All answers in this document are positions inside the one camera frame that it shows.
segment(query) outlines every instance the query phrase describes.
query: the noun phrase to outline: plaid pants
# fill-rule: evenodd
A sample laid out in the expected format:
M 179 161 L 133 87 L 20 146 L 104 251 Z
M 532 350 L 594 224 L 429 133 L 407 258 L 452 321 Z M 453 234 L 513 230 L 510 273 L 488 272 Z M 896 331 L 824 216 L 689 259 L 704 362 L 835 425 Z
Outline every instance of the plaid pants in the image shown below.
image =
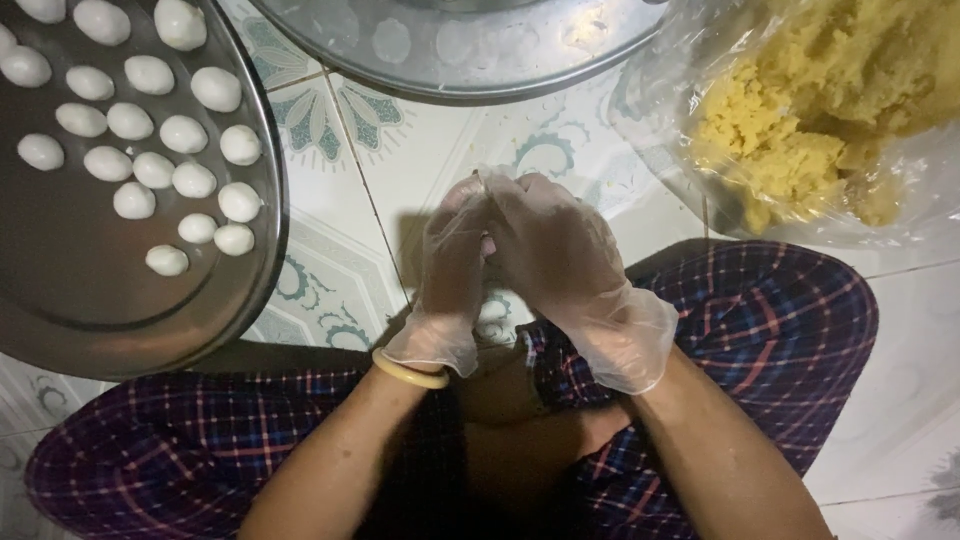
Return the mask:
M 877 309 L 849 266 L 772 242 L 713 247 L 635 283 L 681 314 L 676 343 L 747 412 L 801 475 L 833 428 L 876 337 Z M 548 322 L 521 328 L 542 402 L 561 410 L 612 392 Z M 83 538 L 229 538 L 284 457 L 363 370 L 170 373 L 109 390 L 51 431 L 25 480 L 34 504 Z M 463 424 L 431 392 L 358 538 L 463 538 Z M 528 536 L 696 538 L 643 426 L 570 467 Z

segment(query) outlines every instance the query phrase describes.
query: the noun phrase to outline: tiled floor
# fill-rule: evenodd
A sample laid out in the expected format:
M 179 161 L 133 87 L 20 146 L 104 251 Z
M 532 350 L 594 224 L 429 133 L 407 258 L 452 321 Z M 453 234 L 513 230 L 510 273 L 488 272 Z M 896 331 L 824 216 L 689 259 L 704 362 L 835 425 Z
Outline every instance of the tiled floor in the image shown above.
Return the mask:
M 521 103 L 426 105 L 328 72 L 245 0 L 222 2 L 270 90 L 292 201 L 286 264 L 248 339 L 368 348 L 418 284 L 424 216 L 480 163 L 564 183 L 608 216 L 628 264 L 707 234 L 699 193 L 657 180 L 666 155 L 638 155 L 607 121 L 620 68 Z M 842 540 L 960 537 L 957 239 L 826 250 L 869 278 L 881 311 L 873 357 L 805 480 Z M 509 343 L 530 313 L 491 289 L 479 334 Z M 63 537 L 19 475 L 42 434 L 107 387 L 0 357 L 0 538 Z

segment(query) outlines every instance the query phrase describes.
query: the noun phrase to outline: round metal tray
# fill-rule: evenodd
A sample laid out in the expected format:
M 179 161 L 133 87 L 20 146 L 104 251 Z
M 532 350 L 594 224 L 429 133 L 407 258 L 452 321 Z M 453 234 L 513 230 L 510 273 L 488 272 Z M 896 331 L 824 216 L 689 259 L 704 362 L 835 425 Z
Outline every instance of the round metal tray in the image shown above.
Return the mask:
M 68 0 L 68 13 L 79 0 Z M 0 77 L 0 155 L 5 164 L 0 197 L 0 351 L 52 371 L 103 380 L 121 380 L 191 365 L 238 337 L 266 304 L 286 249 L 288 209 L 283 160 L 276 123 L 266 92 L 255 81 L 253 67 L 226 15 L 214 2 L 200 1 L 207 25 L 206 44 L 182 53 L 156 35 L 156 0 L 113 0 L 130 17 L 131 37 L 116 47 L 86 37 L 67 19 L 44 25 L 14 2 L 0 3 L 0 22 L 21 44 L 43 54 L 53 78 L 40 88 L 21 88 Z M 134 55 L 152 55 L 170 64 L 177 78 L 163 96 L 137 92 L 127 81 L 123 62 Z M 115 95 L 86 102 L 66 85 L 72 65 L 92 65 L 113 78 Z M 206 110 L 190 91 L 190 76 L 215 65 L 240 80 L 244 99 L 231 113 Z M 86 103 L 104 113 L 113 103 L 138 104 L 154 121 L 154 133 L 127 141 L 110 131 L 96 138 L 66 132 L 54 111 L 62 103 Z M 159 140 L 159 126 L 173 114 L 196 118 L 209 143 L 199 154 L 177 154 Z M 263 156 L 252 166 L 226 162 L 220 134 L 235 124 L 253 128 L 263 143 Z M 63 147 L 62 168 L 41 172 L 17 155 L 17 142 L 41 133 Z M 250 184 L 264 202 L 250 226 L 256 245 L 232 258 L 208 243 L 183 241 L 177 224 L 192 212 L 227 223 L 216 194 L 187 199 L 173 188 L 155 190 L 156 213 L 129 221 L 113 210 L 113 192 L 121 183 L 102 182 L 84 169 L 90 148 L 110 145 L 132 157 L 157 152 L 171 161 L 195 160 L 217 177 L 218 187 Z M 144 263 L 147 251 L 172 244 L 190 259 L 189 269 L 163 278 Z
M 546 90 L 612 65 L 654 32 L 664 0 L 252 0 L 305 50 L 444 98 Z

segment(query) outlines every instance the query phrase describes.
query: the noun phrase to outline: clear plastic glove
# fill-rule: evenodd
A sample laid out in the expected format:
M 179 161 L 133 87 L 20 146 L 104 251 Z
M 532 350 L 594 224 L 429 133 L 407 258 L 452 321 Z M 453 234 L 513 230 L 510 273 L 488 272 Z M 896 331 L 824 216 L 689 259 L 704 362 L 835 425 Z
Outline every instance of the clear plastic glove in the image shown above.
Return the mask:
M 423 230 L 423 280 L 403 329 L 383 349 L 398 363 L 443 364 L 467 377 L 477 367 L 473 324 L 483 302 L 485 236 L 492 203 L 479 177 L 454 185 Z
M 485 184 L 496 206 L 491 263 L 507 285 L 566 333 L 597 382 L 634 395 L 652 388 L 679 316 L 633 288 L 603 216 L 540 174 Z

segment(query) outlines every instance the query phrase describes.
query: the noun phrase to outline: forearm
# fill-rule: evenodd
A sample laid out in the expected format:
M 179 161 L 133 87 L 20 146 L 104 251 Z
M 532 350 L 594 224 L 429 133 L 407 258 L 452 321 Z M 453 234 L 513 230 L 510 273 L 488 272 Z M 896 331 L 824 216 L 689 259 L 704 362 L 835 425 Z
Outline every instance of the forearm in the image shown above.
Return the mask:
M 632 399 L 703 538 L 832 539 L 777 447 L 679 349 L 657 386 Z
M 270 478 L 238 538 L 352 537 L 389 464 L 391 442 L 402 435 L 425 394 L 424 388 L 371 368 Z

